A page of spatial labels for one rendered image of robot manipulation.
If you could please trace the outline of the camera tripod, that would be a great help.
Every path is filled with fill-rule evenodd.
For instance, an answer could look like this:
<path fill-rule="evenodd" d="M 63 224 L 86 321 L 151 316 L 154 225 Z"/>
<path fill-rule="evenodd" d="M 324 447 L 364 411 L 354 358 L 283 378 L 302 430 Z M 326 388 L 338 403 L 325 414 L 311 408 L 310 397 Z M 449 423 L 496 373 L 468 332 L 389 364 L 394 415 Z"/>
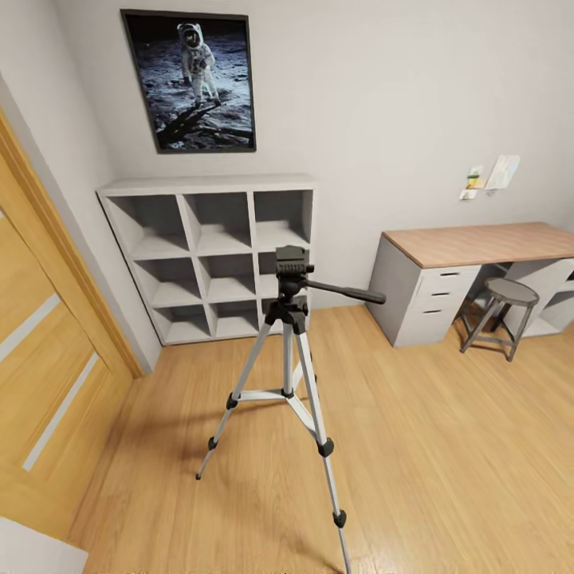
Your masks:
<path fill-rule="evenodd" d="M 278 297 L 276 302 L 272 302 L 268 307 L 268 312 L 265 315 L 265 321 L 258 334 L 258 338 L 252 347 L 247 363 L 242 371 L 241 377 L 237 383 L 234 392 L 230 394 L 226 404 L 226 413 L 223 416 L 220 427 L 213 438 L 208 442 L 208 455 L 203 463 L 202 469 L 196 476 L 196 480 L 201 479 L 203 470 L 209 462 L 213 450 L 218 445 L 218 439 L 222 434 L 222 430 L 229 419 L 231 411 L 238 405 L 240 401 L 266 401 L 271 399 L 283 399 L 288 402 L 293 411 L 298 415 L 298 418 L 305 425 L 306 429 L 316 439 L 318 452 L 321 454 L 324 462 L 326 478 L 328 482 L 328 489 L 332 499 L 333 507 L 333 520 L 338 527 L 340 535 L 340 543 L 344 554 L 344 563 L 346 565 L 347 574 L 352 574 L 351 565 L 349 563 L 348 551 L 344 539 L 343 527 L 346 524 L 346 512 L 341 510 L 337 500 L 336 488 L 332 476 L 332 468 L 329 460 L 329 455 L 334 451 L 334 443 L 331 438 L 325 435 L 324 423 L 320 411 L 320 404 L 316 381 L 317 376 L 313 370 L 313 355 L 309 349 L 305 329 L 305 317 L 308 316 L 308 304 L 304 303 L 301 306 L 302 299 L 295 297 L 301 289 L 305 286 L 325 289 L 326 291 L 333 291 L 334 293 L 344 294 L 346 297 L 360 299 L 361 301 L 371 302 L 372 304 L 384 304 L 387 301 L 387 296 L 382 293 L 374 293 L 373 291 L 364 291 L 363 289 L 356 288 L 341 288 L 339 286 L 326 285 L 325 283 L 318 283 L 315 281 L 308 281 L 307 278 L 301 277 L 301 274 L 313 273 L 315 265 L 305 264 L 305 248 L 298 246 L 285 246 L 276 248 L 276 278 L 278 279 Z M 243 391 L 243 387 L 249 377 L 251 369 L 258 357 L 259 352 L 265 342 L 266 337 L 269 335 L 269 330 L 273 326 L 276 319 L 281 319 L 283 323 L 283 368 L 284 368 L 284 388 L 271 388 L 270 390 L 252 390 Z M 300 363 L 297 365 L 296 370 L 293 371 L 293 335 L 295 334 L 298 352 L 300 355 Z M 306 389 L 309 396 L 309 403 L 311 407 L 310 414 L 301 401 L 297 398 L 295 391 L 301 378 L 304 376 Z"/>

